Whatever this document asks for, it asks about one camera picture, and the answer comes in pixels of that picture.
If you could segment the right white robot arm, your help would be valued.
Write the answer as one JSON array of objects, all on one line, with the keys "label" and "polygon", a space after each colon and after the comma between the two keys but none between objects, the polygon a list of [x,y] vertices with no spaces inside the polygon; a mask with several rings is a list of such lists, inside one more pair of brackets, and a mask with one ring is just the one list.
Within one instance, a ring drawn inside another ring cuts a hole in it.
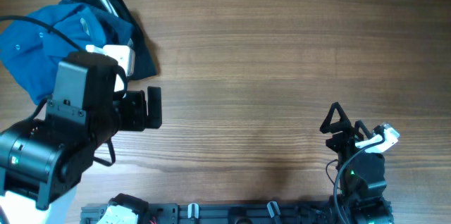
[{"label": "right white robot arm", "polygon": [[400,134],[391,124],[368,130],[362,121],[351,123],[338,102],[321,124],[331,133],[326,146],[337,153],[333,195],[326,207],[328,223],[393,223],[393,210],[383,197],[387,187],[383,152],[397,143]]}]

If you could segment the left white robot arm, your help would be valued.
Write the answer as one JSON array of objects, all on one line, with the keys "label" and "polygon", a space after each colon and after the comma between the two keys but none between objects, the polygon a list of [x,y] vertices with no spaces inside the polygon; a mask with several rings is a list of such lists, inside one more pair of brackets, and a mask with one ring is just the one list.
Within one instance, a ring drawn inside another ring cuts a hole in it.
[{"label": "left white robot arm", "polygon": [[52,94],[36,115],[1,133],[1,222],[63,223],[82,174],[94,163],[112,166],[96,150],[120,131],[162,124],[161,89],[116,90],[126,74],[103,54],[75,51],[59,64]]}]

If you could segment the blue polo shirt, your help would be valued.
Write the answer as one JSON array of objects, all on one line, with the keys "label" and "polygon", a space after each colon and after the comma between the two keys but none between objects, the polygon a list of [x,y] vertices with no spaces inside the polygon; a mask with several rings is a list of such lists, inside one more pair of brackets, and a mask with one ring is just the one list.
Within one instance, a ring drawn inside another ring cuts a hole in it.
[{"label": "blue polo shirt", "polygon": [[[54,27],[82,48],[106,44],[103,27],[84,4],[46,6],[29,17]],[[1,33],[1,61],[35,104],[53,92],[58,63],[75,50],[33,23],[14,21]]]}]

